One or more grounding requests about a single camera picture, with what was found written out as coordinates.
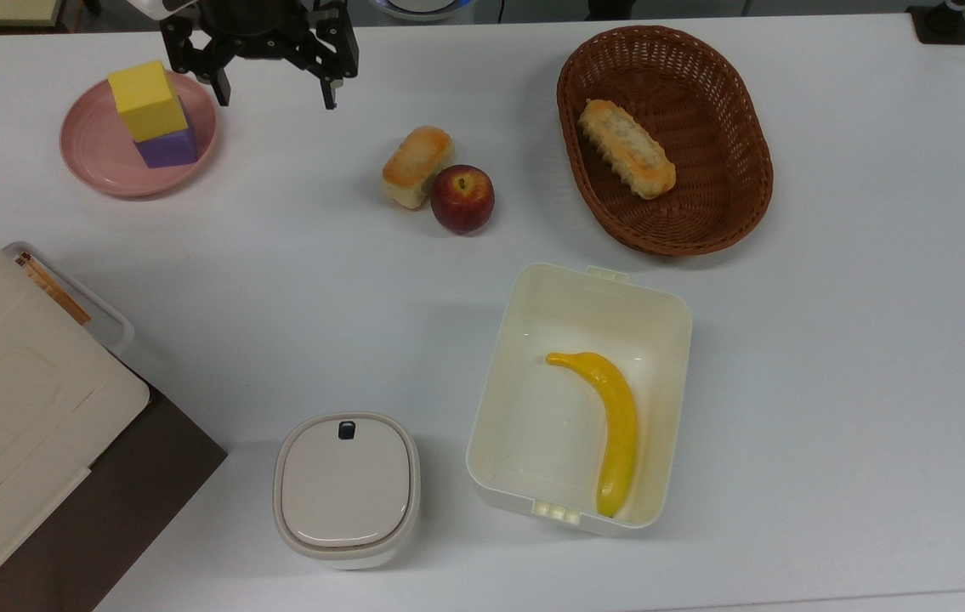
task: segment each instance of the purple cube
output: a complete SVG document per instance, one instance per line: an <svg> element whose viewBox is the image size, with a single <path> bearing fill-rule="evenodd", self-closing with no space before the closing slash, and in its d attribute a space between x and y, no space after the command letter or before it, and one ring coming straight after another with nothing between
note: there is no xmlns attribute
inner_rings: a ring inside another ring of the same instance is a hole
<svg viewBox="0 0 965 612"><path fill-rule="evenodd" d="M180 108L183 108L183 102L180 102L179 105ZM195 124L191 123L191 116L187 115L186 108L184 108L184 119L187 120L186 129L158 136L156 139L135 143L135 147L139 148L139 153L143 156L146 166L183 166L187 163L197 162L199 156L195 148Z"/></svg>

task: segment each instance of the brown basket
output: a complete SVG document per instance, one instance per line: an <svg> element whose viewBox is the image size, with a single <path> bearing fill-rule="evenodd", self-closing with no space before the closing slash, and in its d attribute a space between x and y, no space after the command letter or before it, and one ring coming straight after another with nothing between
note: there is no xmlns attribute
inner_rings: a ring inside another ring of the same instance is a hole
<svg viewBox="0 0 965 612"><path fill-rule="evenodd" d="M588 98L626 109L675 163L672 190L650 201L623 184L581 134ZM629 26L581 45L557 82L576 186L603 229L626 247L700 255L731 247L762 220L773 164L735 67L683 31Z"/></svg>

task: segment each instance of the white appliance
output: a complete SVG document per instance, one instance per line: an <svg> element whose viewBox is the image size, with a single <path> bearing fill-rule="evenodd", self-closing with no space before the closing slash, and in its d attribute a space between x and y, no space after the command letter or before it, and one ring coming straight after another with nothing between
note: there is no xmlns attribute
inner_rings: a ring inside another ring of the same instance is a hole
<svg viewBox="0 0 965 612"><path fill-rule="evenodd" d="M143 381L0 251L0 565L148 400Z"/></svg>
<svg viewBox="0 0 965 612"><path fill-rule="evenodd" d="M381 25L472 24L477 0L369 0Z"/></svg>

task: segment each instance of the white table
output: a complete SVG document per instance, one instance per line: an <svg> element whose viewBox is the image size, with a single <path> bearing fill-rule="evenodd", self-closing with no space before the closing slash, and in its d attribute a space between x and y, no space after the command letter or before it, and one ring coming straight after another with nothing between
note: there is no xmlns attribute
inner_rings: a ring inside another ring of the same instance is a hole
<svg viewBox="0 0 965 612"><path fill-rule="evenodd" d="M965 47L905 15L668 22L746 80L773 154L765 220L711 256L618 245L572 181L553 89L604 24L358 31L322 109L281 62L229 67L207 173L159 201L78 183L59 124L158 36L0 39L0 245L27 240L139 330L125 360L230 457L102 609L665 609L965 590ZM58 67L55 57L71 59ZM386 204L421 124L483 167L474 237ZM488 507L463 465L514 276L630 272L695 317L660 520L595 538ZM275 453L327 411L417 437L423 516L386 570L280 542Z"/></svg>
<svg viewBox="0 0 965 612"><path fill-rule="evenodd" d="M965 612L965 592L699 608L697 612Z"/></svg>

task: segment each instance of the red apple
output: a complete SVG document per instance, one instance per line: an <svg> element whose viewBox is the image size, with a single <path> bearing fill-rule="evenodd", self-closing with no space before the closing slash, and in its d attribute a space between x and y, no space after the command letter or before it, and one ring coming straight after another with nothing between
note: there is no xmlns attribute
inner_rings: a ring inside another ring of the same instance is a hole
<svg viewBox="0 0 965 612"><path fill-rule="evenodd" d="M433 179L433 214L445 228L458 234L474 232L493 213L493 183L477 167L445 167Z"/></svg>

